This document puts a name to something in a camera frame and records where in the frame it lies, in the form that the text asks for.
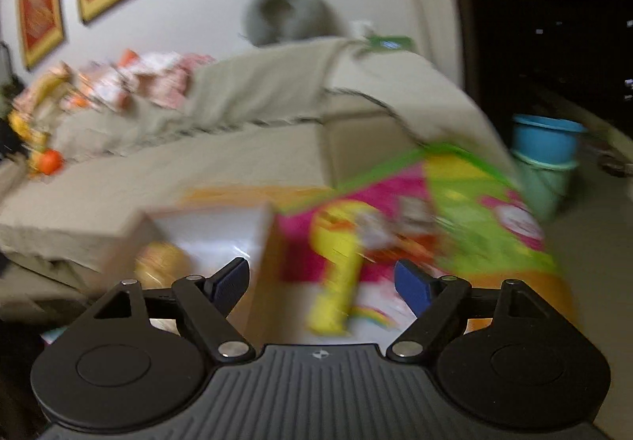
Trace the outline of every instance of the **white tile floor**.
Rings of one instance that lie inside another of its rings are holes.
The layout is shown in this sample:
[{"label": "white tile floor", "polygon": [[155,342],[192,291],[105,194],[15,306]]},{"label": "white tile floor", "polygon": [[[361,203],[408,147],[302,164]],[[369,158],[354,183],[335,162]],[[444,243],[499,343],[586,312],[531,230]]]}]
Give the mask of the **white tile floor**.
[{"label": "white tile floor", "polygon": [[577,193],[546,225],[566,269],[580,327],[605,354],[612,386],[596,423],[615,440],[633,439],[633,202],[627,182],[583,159]]}]

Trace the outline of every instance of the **stacked buckets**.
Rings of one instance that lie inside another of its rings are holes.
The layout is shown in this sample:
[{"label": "stacked buckets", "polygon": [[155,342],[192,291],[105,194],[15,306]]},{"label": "stacked buckets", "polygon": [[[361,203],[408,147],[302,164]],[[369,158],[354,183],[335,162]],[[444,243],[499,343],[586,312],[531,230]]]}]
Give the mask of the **stacked buckets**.
[{"label": "stacked buckets", "polygon": [[536,218],[552,219],[567,194],[574,169],[578,134],[585,128],[571,120],[515,115],[513,154],[523,183],[523,197]]}]

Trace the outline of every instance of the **blue bucket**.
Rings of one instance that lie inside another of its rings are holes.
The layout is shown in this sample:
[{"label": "blue bucket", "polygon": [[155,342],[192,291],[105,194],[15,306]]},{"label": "blue bucket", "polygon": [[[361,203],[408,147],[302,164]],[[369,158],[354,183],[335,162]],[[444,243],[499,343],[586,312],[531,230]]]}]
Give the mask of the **blue bucket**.
[{"label": "blue bucket", "polygon": [[514,115],[513,148],[520,154],[551,165],[574,160],[578,134],[586,129],[571,120],[536,115]]}]

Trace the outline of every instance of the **open cardboard box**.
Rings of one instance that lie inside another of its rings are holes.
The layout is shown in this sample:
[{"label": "open cardboard box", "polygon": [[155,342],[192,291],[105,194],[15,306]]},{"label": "open cardboard box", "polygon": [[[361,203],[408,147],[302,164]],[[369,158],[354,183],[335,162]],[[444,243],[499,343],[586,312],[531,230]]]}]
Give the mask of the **open cardboard box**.
[{"label": "open cardboard box", "polygon": [[150,242],[167,241],[192,260],[192,274],[209,277],[236,257],[248,260],[251,283],[230,313],[229,322],[255,348],[261,348],[274,320],[282,236],[268,204],[172,207],[145,211],[106,257],[98,285],[103,290],[134,277],[136,258]]}]

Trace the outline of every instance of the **ribbed surface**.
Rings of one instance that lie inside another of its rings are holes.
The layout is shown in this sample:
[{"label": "ribbed surface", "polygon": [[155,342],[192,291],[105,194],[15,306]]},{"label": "ribbed surface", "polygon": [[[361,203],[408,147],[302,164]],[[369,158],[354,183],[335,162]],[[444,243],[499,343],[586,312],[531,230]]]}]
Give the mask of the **ribbed surface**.
[{"label": "ribbed surface", "polygon": [[[45,440],[94,436],[50,428]],[[447,404],[424,369],[391,363],[372,345],[270,346],[220,369],[202,396],[161,425],[109,440],[604,440],[591,425],[516,434]]]}]

